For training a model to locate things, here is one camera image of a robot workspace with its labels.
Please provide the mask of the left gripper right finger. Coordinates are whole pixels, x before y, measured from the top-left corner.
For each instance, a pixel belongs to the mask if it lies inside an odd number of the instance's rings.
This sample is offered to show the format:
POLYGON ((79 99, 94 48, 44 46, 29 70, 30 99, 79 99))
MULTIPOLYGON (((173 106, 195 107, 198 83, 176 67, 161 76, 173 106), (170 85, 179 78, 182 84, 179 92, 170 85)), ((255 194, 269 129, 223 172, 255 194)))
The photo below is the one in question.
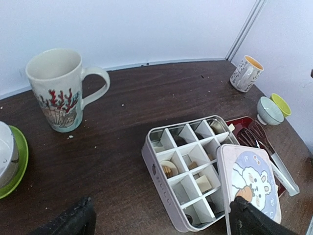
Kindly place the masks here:
POLYGON ((237 196, 230 203, 231 235, 294 235, 295 232, 270 219, 250 202, 237 196))

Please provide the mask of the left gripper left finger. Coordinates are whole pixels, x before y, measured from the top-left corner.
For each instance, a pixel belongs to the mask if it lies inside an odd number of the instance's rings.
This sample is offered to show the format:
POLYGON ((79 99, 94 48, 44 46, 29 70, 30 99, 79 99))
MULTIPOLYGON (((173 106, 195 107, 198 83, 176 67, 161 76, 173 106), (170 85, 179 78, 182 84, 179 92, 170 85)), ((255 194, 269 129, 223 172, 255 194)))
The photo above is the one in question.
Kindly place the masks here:
POLYGON ((93 235, 96 212, 90 197, 83 197, 55 219, 29 232, 30 235, 93 235))

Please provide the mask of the lilac bunny tin lid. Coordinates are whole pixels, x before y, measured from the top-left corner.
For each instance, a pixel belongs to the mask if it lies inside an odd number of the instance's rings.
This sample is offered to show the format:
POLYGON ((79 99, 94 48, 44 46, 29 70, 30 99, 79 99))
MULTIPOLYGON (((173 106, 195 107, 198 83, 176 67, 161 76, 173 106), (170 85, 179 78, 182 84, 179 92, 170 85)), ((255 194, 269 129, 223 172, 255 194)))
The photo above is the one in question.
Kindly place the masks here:
POLYGON ((270 221, 281 223, 278 186, 268 153, 260 148, 223 144, 216 150, 223 192, 227 233, 230 235, 230 203, 241 196, 270 221))

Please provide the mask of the white metal tongs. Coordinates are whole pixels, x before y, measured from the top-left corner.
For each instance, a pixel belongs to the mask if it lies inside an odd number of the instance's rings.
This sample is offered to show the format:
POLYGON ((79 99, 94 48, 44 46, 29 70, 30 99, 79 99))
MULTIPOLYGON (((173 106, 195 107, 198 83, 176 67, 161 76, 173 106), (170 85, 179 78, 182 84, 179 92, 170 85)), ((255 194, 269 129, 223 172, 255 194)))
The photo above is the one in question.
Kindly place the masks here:
POLYGON ((299 186, 295 183, 282 159, 268 140, 265 130, 258 121, 253 121, 248 128, 242 128, 237 134, 237 140, 245 146, 262 148, 266 150, 271 160, 274 176, 284 186, 290 196, 300 193, 299 186))

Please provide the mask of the red chocolate tray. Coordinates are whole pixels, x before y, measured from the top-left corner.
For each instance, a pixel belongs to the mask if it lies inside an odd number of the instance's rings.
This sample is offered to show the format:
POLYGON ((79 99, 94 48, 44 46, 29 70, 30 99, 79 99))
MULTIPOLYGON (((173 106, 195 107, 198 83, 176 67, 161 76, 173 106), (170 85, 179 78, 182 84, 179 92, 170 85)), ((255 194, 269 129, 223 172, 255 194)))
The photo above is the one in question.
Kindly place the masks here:
MULTIPOLYGON (((244 116, 244 117, 239 117, 235 119, 231 119, 226 121, 227 125, 230 126, 231 124, 234 125, 235 129, 232 131, 236 139, 239 141, 239 138, 237 137, 238 133, 243 129, 243 128, 248 128, 248 126, 254 121, 253 118, 249 116, 244 116)), ((278 196, 281 197, 285 192, 286 189, 285 187, 279 182, 279 180, 275 177, 275 182, 276 185, 278 186, 278 196)))

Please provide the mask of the lilac tin box with dividers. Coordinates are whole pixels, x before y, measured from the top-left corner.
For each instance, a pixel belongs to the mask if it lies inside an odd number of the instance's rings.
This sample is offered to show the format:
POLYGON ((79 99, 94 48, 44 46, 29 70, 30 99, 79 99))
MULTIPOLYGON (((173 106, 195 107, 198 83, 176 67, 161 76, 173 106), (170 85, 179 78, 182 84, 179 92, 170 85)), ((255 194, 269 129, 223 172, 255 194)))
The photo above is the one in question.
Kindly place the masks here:
POLYGON ((225 216, 216 151, 237 144, 234 130, 213 115, 148 132, 142 158, 177 231, 198 232, 225 216))

